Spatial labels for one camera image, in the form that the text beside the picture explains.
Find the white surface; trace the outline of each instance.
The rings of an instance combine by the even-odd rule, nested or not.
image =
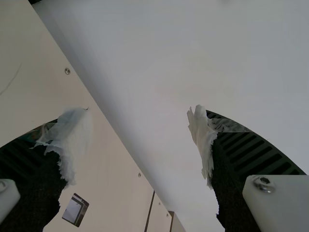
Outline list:
[[[158,195],[155,193],[149,216],[147,232],[169,232],[171,220],[171,215],[162,204],[162,201]]]
[[[242,195],[261,232],[307,232],[309,176],[264,175],[275,184],[273,193],[256,189],[248,176]]]
[[[13,180],[0,179],[0,224],[20,199],[20,194]]]
[[[190,106],[243,124],[309,173],[308,8],[307,0],[43,0],[35,7],[188,232],[223,231],[187,128]]]
[[[27,0],[0,1],[0,31],[0,73],[14,76],[22,64],[0,96],[0,146],[68,108],[89,107],[95,125],[77,184],[62,191],[59,213],[44,231],[143,232],[153,189]],[[89,202],[79,228],[61,218],[74,193]]]

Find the tissue paper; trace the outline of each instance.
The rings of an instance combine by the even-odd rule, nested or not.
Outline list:
[[[217,138],[217,132],[208,126],[206,110],[203,106],[197,105],[193,114],[192,108],[187,112],[189,119],[189,130],[194,143],[197,145],[199,154],[202,158],[202,174],[204,179],[207,178],[207,186],[211,187],[211,177],[213,171],[213,160],[211,145]]]

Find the bolt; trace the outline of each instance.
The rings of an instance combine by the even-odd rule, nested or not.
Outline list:
[[[66,68],[66,69],[64,70],[64,72],[65,72],[65,74],[66,74],[66,75],[70,75],[71,70],[70,70],[70,69],[68,69],[68,68]]]

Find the light wood surface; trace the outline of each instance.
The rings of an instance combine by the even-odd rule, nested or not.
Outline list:
[[[147,232],[169,232],[171,219],[171,215],[155,193]]]
[[[64,70],[68,67],[70,75]],[[92,146],[63,190],[54,231],[143,232],[153,189],[27,0],[0,1],[0,146],[71,107],[92,112]],[[73,193],[89,202],[79,228],[61,217]]]

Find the black grate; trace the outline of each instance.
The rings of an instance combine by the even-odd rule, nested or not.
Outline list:
[[[226,118],[207,111],[208,118]],[[253,174],[305,174],[274,145],[254,132],[218,133],[213,146],[219,146],[221,158],[239,187]]]

